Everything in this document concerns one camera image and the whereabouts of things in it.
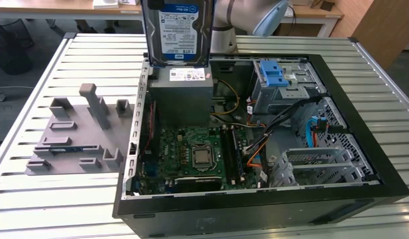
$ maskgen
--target power supply label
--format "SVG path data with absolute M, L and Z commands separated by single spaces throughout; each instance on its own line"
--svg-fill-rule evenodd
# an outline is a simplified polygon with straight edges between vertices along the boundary
M 169 69 L 169 81 L 204 81 L 204 68 Z
M 192 22 L 197 18 L 197 5 L 165 4 L 157 16 L 161 52 L 167 59 L 192 59 L 197 41 Z

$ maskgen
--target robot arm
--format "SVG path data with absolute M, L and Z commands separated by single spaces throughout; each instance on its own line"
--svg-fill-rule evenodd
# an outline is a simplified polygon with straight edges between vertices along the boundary
M 270 36 L 287 8 L 287 0 L 218 0 L 214 13 L 211 52 L 232 52 L 234 27 L 256 36 Z

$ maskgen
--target hard drive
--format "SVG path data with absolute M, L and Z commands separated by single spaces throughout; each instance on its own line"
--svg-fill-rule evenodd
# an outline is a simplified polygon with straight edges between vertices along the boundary
M 141 0 L 152 67 L 208 65 L 214 0 Z

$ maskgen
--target white box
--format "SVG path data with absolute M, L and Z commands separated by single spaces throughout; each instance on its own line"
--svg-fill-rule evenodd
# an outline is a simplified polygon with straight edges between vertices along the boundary
M 119 0 L 119 4 L 139 5 L 139 0 Z
M 116 0 L 93 0 L 92 1 L 93 9 L 99 8 L 117 8 L 119 2 Z

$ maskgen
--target motherboard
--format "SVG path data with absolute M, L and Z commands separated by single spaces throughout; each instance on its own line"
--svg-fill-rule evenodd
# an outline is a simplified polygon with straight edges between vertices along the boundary
M 244 168 L 246 145 L 242 127 L 163 128 L 157 160 L 143 165 L 144 193 L 255 188 L 255 173 Z

